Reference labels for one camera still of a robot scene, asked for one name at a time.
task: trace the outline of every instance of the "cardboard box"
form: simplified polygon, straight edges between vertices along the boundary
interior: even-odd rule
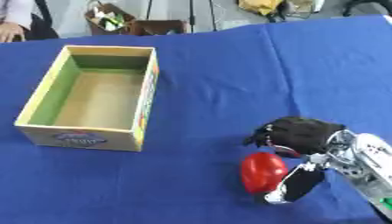
[[[15,126],[38,145],[140,151],[158,74],[152,47],[67,45]]]

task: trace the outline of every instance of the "table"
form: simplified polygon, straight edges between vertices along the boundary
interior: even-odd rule
[[[0,45],[0,223],[382,223],[333,171],[296,203],[257,205],[238,165],[259,151],[242,139],[280,116],[392,143],[391,34],[372,16]],[[34,146],[12,126],[63,45],[157,48],[143,152]]]

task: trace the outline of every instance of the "gray floor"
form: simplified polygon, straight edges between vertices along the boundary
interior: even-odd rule
[[[90,35],[84,13],[88,9],[86,1],[81,0],[46,0],[53,16],[54,28],[62,38]],[[239,9],[235,0],[213,0],[216,24],[220,30],[240,25],[265,23],[264,17]],[[346,0],[325,0],[320,13],[314,18],[341,17],[343,4]],[[145,19],[149,0],[102,0],[113,3],[139,19]],[[355,14],[383,13],[383,9],[372,4],[364,4],[354,11]],[[194,0],[196,15],[196,32],[210,32],[212,19],[208,0]],[[154,0],[150,19],[182,19],[189,18],[188,0]]]

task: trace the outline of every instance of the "person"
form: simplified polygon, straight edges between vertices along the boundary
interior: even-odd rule
[[[50,24],[32,14],[33,6],[34,0],[0,0],[0,43],[59,37]]]

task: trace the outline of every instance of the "black glove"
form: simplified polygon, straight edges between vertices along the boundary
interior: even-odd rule
[[[280,145],[291,148],[301,155],[326,153],[326,141],[342,124],[321,122],[296,116],[286,116],[267,123],[245,139],[244,144]]]
[[[309,193],[316,185],[324,181],[325,174],[322,169],[316,168],[313,171],[307,171],[303,168],[297,169],[294,167],[289,171],[290,175],[285,181],[286,193],[283,199],[289,202],[294,202],[304,197]],[[258,203],[269,204],[265,199],[265,196],[269,192],[257,192],[255,193],[255,201]]]

